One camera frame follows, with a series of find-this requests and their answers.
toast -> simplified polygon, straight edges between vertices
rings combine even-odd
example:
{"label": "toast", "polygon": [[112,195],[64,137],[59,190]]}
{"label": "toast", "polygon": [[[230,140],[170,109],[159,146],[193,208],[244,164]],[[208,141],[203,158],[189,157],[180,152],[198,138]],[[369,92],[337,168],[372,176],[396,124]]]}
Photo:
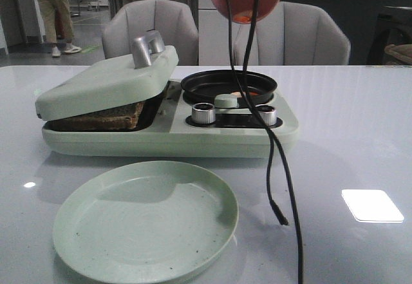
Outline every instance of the toast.
{"label": "toast", "polygon": [[133,130],[138,124],[144,103],[144,101],[135,102],[125,106],[53,120],[50,121],[50,128],[54,131]]}

floor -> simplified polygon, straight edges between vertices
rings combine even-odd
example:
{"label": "floor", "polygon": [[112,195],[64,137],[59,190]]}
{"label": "floor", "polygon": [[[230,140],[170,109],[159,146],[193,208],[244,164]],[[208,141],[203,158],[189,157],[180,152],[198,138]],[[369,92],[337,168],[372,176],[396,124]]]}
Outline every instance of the floor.
{"label": "floor", "polygon": [[[80,16],[72,17],[75,38],[73,43],[80,46],[80,53],[52,57],[49,44],[18,44],[8,47],[8,55],[0,56],[0,66],[9,65],[92,65],[104,60],[101,35],[110,20],[108,7],[100,11],[82,8]],[[64,49],[64,41],[59,48]]]}

gray chair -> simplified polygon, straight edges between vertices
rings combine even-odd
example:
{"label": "gray chair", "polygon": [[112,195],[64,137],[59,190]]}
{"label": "gray chair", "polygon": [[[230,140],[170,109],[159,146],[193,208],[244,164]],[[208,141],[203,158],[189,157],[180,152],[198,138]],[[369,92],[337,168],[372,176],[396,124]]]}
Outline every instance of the gray chair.
{"label": "gray chair", "polygon": [[197,65],[199,34],[189,6],[170,0],[144,0],[123,6],[102,34],[107,59],[131,53],[132,39],[158,30],[176,48],[179,65]]}
{"label": "gray chair", "polygon": [[[242,65],[250,25],[234,41],[235,64]],[[256,24],[249,65],[347,65],[350,42],[335,21],[312,5],[279,2]]]}

counter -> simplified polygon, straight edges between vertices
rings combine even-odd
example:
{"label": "counter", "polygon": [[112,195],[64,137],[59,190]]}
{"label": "counter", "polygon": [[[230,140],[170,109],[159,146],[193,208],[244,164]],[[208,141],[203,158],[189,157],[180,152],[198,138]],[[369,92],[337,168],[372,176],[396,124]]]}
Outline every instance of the counter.
{"label": "counter", "polygon": [[[211,67],[177,67],[172,80]],[[44,143],[34,103],[85,66],[0,68],[0,283],[97,284],[71,270],[52,242],[55,215],[79,186],[110,169],[155,158],[68,156]],[[409,283],[412,277],[412,68],[279,66],[249,68],[276,79],[300,122],[286,155],[304,241],[304,282]],[[265,159],[174,158],[222,177],[239,203],[235,237],[186,284],[296,284],[297,249],[283,168],[267,201]],[[358,222],[344,189],[384,191],[404,220]]]}

lid handle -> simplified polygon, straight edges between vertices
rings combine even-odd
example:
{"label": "lid handle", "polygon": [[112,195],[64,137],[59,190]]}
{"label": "lid handle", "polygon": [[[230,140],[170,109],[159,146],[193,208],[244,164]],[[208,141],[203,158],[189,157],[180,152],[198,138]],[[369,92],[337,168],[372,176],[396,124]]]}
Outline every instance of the lid handle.
{"label": "lid handle", "polygon": [[160,53],[165,50],[165,44],[159,31],[147,31],[145,35],[133,39],[132,54],[135,68],[142,68],[152,65],[150,55]]}

